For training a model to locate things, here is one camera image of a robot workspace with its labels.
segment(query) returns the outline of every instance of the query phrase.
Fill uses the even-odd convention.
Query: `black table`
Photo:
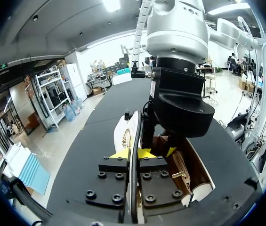
[[[106,76],[107,79],[108,79],[108,81],[109,81],[109,83],[110,83],[110,86],[109,86],[109,87],[112,86],[112,79],[111,79],[111,77],[113,77],[114,75],[116,75],[116,74],[110,74],[110,75],[107,75],[107,76]],[[93,80],[91,80],[91,81],[86,82],[86,85],[87,85],[90,89],[93,89],[93,85],[96,84],[96,83],[95,83],[96,81],[100,81],[100,77],[97,78],[97,79],[93,79]]]
[[[51,213],[57,214],[61,209],[70,210],[88,218],[117,222],[117,210],[86,204],[85,192],[89,189],[89,181],[97,176],[98,164],[103,156],[115,153],[113,132],[119,118],[126,109],[131,113],[142,109],[149,98],[149,88],[150,80],[133,79],[109,89],[72,143],[57,173],[47,205]],[[157,126],[155,133],[162,131],[162,127]],[[240,220],[260,195],[260,191],[254,192],[252,187],[244,184],[247,179],[255,177],[249,161],[215,120],[205,136],[191,138],[190,141],[210,173],[216,189],[201,202],[193,202],[186,210],[152,216],[147,221],[163,221],[167,225],[167,222],[179,217],[186,221],[186,225],[201,225],[200,221],[206,219],[211,222],[210,225],[215,225],[236,213],[232,208],[236,202],[242,208],[234,219]],[[229,196],[229,202],[224,208],[226,196]]]

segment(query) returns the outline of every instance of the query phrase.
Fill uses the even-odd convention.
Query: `yellow tape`
[[[176,149],[176,147],[169,148],[169,152],[167,153],[166,157],[168,157],[173,151]]]
[[[139,159],[143,159],[144,157],[149,157],[149,158],[156,158],[156,156],[154,156],[153,154],[150,154],[149,151],[150,149],[141,149],[141,148],[138,148],[138,157]],[[123,149],[122,151],[116,153],[116,154],[113,154],[110,156],[110,158],[118,158],[118,157],[121,157],[123,159],[127,159],[129,156],[129,148],[125,148]]]

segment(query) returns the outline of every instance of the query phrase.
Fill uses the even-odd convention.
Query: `exit sign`
[[[0,69],[4,69],[7,67],[7,63],[6,64],[3,64],[3,65],[0,65]]]

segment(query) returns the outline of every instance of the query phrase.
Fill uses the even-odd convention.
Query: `floor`
[[[248,96],[242,97],[242,90],[238,87],[238,82],[239,77],[231,75],[228,71],[216,73],[216,79],[212,81],[212,86],[218,93],[205,93],[211,98],[206,98],[204,101],[215,108],[214,118],[221,124],[227,124],[239,112],[245,113],[251,104],[251,99]],[[45,195],[40,195],[37,192],[32,194],[32,197],[42,206],[47,206],[54,179],[70,145],[103,97],[103,95],[97,95],[86,99],[85,107],[76,119],[72,122],[63,119],[59,124],[60,129],[56,132],[45,134],[45,130],[39,126],[28,137],[22,134],[16,138],[37,155],[43,167],[51,175]],[[38,219],[30,210],[18,203],[16,208],[29,223]]]

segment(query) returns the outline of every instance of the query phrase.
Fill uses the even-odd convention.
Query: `white refrigerator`
[[[74,95],[74,98],[78,97],[84,101],[87,98],[87,94],[81,82],[81,77],[78,72],[76,64],[66,65],[66,71],[67,71],[67,78],[69,79],[69,82],[71,83],[72,86],[73,90],[72,94]]]

